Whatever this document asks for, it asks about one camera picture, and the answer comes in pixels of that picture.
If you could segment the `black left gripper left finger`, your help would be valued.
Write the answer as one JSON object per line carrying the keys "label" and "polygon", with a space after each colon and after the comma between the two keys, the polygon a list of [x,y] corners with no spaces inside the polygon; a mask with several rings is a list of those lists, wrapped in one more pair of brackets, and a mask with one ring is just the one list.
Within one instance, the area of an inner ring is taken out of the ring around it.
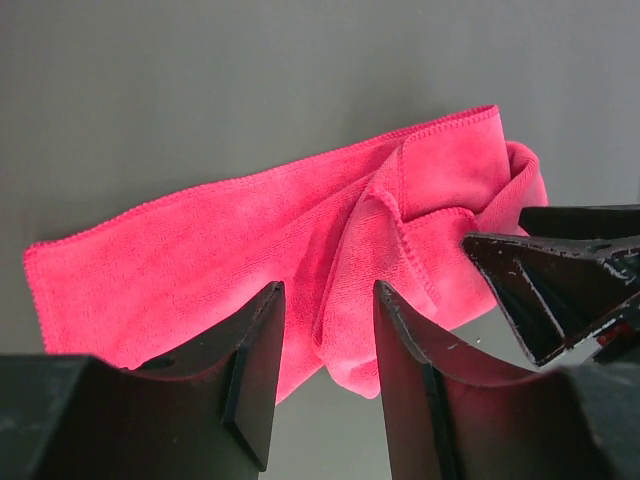
{"label": "black left gripper left finger", "polygon": [[255,479],[268,464],[285,288],[135,370],[1,359],[5,479]]}

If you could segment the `pink towel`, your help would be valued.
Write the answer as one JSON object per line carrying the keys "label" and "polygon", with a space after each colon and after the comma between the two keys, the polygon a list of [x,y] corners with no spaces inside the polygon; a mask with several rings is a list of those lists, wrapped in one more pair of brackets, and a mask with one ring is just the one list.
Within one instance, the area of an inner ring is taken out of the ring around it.
{"label": "pink towel", "polygon": [[50,354],[136,368],[281,281],[278,398],[320,368],[374,398],[374,283],[464,325],[495,300],[463,237],[517,235],[522,209],[547,202],[536,155],[482,106],[144,203],[23,262]]}

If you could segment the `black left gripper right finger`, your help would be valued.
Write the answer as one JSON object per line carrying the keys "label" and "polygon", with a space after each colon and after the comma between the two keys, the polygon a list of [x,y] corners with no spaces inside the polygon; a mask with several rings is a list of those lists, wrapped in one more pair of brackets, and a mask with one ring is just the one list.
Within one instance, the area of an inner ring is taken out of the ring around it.
{"label": "black left gripper right finger", "polygon": [[383,281],[374,324],[393,478],[638,477],[636,364],[535,373],[442,329]]}

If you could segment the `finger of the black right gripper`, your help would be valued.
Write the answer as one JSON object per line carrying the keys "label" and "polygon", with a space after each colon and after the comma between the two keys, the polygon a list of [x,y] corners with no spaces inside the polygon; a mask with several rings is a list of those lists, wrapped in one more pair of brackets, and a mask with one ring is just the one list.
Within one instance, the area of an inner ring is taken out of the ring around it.
{"label": "finger of the black right gripper", "polygon": [[526,207],[519,226],[530,236],[611,240],[639,235],[639,205]]}
{"label": "finger of the black right gripper", "polygon": [[543,367],[595,340],[597,363],[639,345],[639,239],[471,233],[462,249],[527,358]]}

